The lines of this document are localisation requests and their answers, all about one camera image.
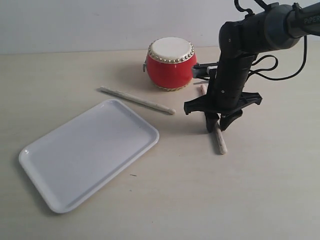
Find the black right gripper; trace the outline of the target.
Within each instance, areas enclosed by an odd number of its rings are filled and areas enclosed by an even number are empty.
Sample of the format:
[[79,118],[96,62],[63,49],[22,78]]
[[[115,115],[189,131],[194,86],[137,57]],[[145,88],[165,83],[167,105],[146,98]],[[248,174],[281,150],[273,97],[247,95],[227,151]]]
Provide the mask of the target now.
[[221,131],[243,115],[243,108],[260,105],[262,97],[257,92],[243,92],[255,54],[242,54],[236,58],[219,58],[214,79],[208,84],[207,94],[184,103],[186,115],[206,112],[206,129],[212,133],[219,121]]

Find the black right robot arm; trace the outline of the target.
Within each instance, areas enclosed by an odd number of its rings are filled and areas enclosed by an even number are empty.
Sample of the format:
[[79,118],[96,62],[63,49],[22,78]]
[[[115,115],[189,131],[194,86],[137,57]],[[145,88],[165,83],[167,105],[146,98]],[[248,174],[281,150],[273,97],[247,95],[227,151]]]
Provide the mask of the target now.
[[241,117],[243,109],[262,102],[257,92],[244,92],[252,75],[263,74],[262,69],[252,70],[271,51],[286,50],[300,39],[320,34],[320,5],[300,7],[277,2],[258,1],[263,11],[255,14],[246,9],[240,21],[227,21],[219,31],[220,57],[217,62],[197,63],[192,67],[195,79],[208,81],[207,92],[184,103],[184,112],[203,112],[206,129],[212,132],[216,125],[221,130]]

